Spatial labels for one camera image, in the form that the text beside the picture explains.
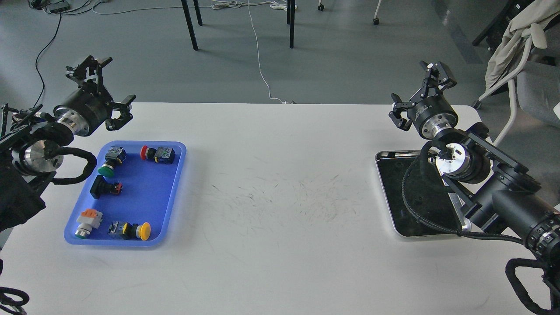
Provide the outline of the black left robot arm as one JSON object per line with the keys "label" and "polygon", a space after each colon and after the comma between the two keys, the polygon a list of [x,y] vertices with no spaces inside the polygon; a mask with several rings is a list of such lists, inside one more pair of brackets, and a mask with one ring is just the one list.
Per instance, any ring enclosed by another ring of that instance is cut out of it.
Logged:
{"label": "black left robot arm", "polygon": [[66,77],[78,88],[53,114],[42,105],[16,110],[1,107],[0,228],[24,224],[46,207],[41,198],[49,184],[68,185],[86,180],[96,157],[70,144],[76,136],[88,137],[101,125],[117,131],[132,118],[135,95],[116,102],[103,84],[103,69],[111,57],[88,56],[66,68]]}

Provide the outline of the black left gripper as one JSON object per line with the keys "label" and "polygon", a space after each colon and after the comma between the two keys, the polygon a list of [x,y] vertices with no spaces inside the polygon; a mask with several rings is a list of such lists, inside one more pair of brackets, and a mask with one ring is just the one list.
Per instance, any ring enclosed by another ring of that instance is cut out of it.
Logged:
{"label": "black left gripper", "polygon": [[[66,78],[76,82],[79,88],[54,108],[54,116],[74,135],[87,137],[104,122],[108,131],[118,131],[133,119],[131,104],[137,96],[128,95],[122,102],[114,102],[103,87],[102,69],[112,60],[110,56],[102,59],[88,56],[76,67],[66,66]],[[117,118],[112,117],[114,111],[119,113]]]}

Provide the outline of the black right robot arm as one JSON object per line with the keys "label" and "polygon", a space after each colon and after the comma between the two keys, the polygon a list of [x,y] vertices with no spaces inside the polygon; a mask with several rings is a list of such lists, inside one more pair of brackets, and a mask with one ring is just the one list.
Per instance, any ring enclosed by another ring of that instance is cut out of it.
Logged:
{"label": "black right robot arm", "polygon": [[[443,92],[457,82],[442,62],[420,62],[424,78],[418,91],[408,101],[391,94],[393,108],[389,117],[397,128],[416,128],[426,140],[418,157],[405,171],[400,192],[408,213],[422,225],[457,235],[485,241],[507,241],[523,245],[534,259],[510,259],[505,273],[514,293],[536,315],[559,313],[559,212],[536,195],[541,185],[528,175],[528,168],[487,141],[488,127],[471,125],[458,129],[458,114],[444,98]],[[433,192],[456,194],[464,205],[464,218],[481,229],[465,231],[448,228],[418,213],[406,196],[408,177],[418,167]],[[541,269],[542,281],[550,291],[551,307],[544,309],[531,299],[516,275],[518,267]]]}

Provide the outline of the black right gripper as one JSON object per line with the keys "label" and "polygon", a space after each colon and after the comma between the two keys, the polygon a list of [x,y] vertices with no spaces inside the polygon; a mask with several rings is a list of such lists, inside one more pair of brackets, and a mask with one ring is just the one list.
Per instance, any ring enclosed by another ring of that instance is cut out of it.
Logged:
{"label": "black right gripper", "polygon": [[[458,115],[443,96],[443,91],[457,84],[454,74],[443,62],[428,63],[420,61],[425,76],[420,88],[420,97],[403,102],[400,96],[391,93],[392,111],[388,116],[398,129],[409,131],[413,124],[420,137],[427,140],[438,139],[443,130],[454,128]],[[405,119],[402,113],[407,112]]]}

